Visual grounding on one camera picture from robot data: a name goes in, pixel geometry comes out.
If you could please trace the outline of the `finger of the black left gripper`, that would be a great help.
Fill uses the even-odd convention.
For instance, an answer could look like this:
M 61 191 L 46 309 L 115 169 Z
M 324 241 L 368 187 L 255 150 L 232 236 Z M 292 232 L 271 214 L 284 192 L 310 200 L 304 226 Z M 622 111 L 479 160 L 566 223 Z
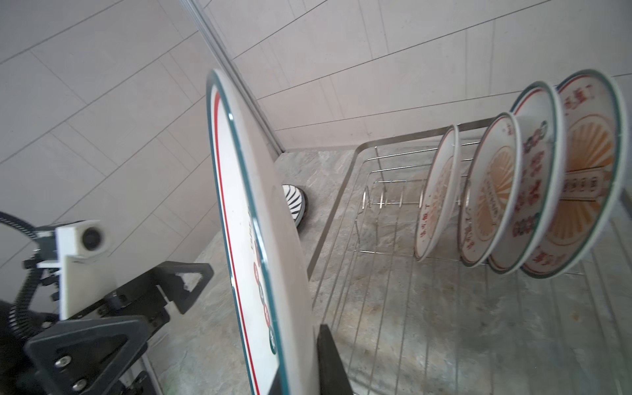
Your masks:
M 180 314 L 186 314 L 213 276 L 208 263 L 165 261 L 107 294 L 98 314 L 143 316 L 152 326 L 163 326 L 171 319 L 167 304 L 174 303 Z

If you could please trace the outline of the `white blue leaf plate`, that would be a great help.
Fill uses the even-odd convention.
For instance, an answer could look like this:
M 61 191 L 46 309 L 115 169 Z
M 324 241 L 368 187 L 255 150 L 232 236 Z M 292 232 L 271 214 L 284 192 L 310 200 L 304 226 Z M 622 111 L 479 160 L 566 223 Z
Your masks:
M 304 191 L 295 185 L 283 184 L 282 188 L 292 219 L 296 227 L 299 227 L 307 211 L 308 199 Z

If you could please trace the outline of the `aluminium corner post left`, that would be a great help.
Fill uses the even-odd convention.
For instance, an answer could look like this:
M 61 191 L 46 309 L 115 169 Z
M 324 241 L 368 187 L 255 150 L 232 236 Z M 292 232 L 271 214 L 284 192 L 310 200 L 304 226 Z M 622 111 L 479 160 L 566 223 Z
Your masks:
M 245 79 L 241 76 L 235 62 L 230 57 L 229 51 L 223 44 L 220 33 L 212 23 L 210 16 L 204 11 L 202 5 L 198 1 L 180 0 L 179 2 L 184 10 L 189 13 L 189 16 L 191 16 L 203 40 L 206 42 L 217 62 L 219 62 L 222 70 L 235 85 L 240 97 L 245 102 L 245 105 L 248 107 L 251 115 L 253 115 L 258 126 L 265 135 L 268 144 L 276 155 L 280 156 L 286 150 L 274 136 L 271 124 L 268 122 L 266 115 L 263 113 L 253 93 L 248 88 Z

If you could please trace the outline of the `large red characters plate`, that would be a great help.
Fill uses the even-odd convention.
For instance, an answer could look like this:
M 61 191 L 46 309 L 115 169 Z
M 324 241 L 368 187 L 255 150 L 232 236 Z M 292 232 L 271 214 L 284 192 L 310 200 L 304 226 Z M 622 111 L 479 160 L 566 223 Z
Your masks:
M 530 84 L 511 113 L 520 128 L 523 164 L 510 221 L 488 259 L 500 275 L 520 269 L 540 245 L 561 195 L 566 161 L 565 116 L 551 84 Z

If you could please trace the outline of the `white plate red characters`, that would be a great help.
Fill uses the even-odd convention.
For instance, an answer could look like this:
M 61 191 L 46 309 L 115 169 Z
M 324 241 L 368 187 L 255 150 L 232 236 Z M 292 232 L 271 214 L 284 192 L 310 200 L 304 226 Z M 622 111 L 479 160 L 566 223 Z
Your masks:
M 318 394 L 304 255 L 273 159 L 234 84 L 207 77 L 207 122 L 230 284 L 254 394 Z

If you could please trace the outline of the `large orange sunburst plate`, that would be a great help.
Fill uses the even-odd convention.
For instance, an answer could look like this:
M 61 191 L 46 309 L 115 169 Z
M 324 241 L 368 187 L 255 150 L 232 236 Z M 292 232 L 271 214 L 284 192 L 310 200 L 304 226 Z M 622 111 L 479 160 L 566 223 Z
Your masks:
M 584 69 L 557 87 L 566 117 L 566 167 L 555 214 L 522 266 L 536 279 L 561 275 L 596 244 L 622 192 L 630 131 L 616 81 Z

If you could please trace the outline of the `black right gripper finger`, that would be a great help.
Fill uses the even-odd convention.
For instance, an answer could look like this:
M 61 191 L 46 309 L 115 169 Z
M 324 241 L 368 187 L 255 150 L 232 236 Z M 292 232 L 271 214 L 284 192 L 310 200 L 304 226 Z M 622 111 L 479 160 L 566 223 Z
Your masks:
M 353 395 L 349 378 L 327 324 L 319 326 L 317 352 L 320 394 Z

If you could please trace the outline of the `white plate orange sunburst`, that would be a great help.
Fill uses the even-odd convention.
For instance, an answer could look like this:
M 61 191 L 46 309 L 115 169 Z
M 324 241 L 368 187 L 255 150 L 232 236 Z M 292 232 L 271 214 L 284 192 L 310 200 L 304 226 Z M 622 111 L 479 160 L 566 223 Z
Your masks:
M 439 142 L 420 198 L 414 254 L 425 259 L 452 216 L 461 174 L 459 127 L 452 125 Z

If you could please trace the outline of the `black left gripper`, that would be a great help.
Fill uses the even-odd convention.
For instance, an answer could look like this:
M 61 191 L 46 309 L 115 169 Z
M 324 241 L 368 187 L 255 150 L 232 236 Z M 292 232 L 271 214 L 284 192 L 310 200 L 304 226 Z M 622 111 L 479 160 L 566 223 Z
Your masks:
M 107 296 L 69 320 L 26 312 L 31 334 L 14 330 L 1 304 L 3 394 L 155 394 L 146 370 L 123 377 L 163 326 L 162 296 Z

